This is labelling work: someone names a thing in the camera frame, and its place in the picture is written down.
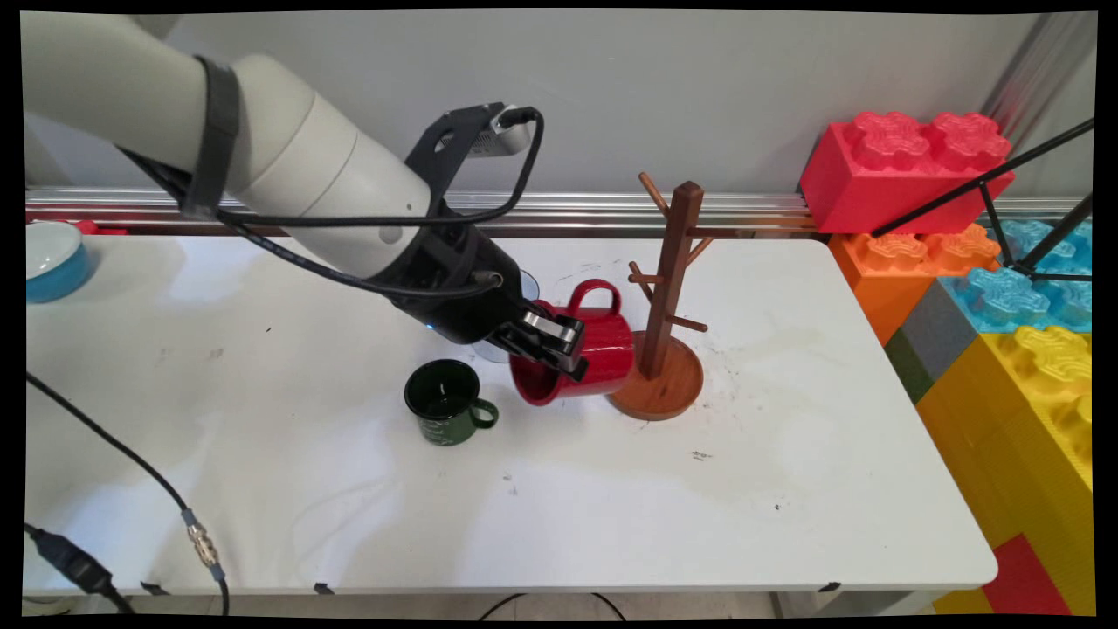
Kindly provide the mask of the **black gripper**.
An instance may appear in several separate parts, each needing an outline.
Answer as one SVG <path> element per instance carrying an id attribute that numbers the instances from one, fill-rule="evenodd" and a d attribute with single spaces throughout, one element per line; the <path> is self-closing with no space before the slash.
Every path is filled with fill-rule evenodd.
<path id="1" fill-rule="evenodd" d="M 371 230 L 376 245 L 401 245 L 371 282 L 394 287 L 389 301 L 411 318 L 459 345 L 495 340 L 511 365 L 538 366 L 581 383 L 590 362 L 582 355 L 582 320 L 547 301 L 528 302 L 521 270 L 475 223 Z"/>

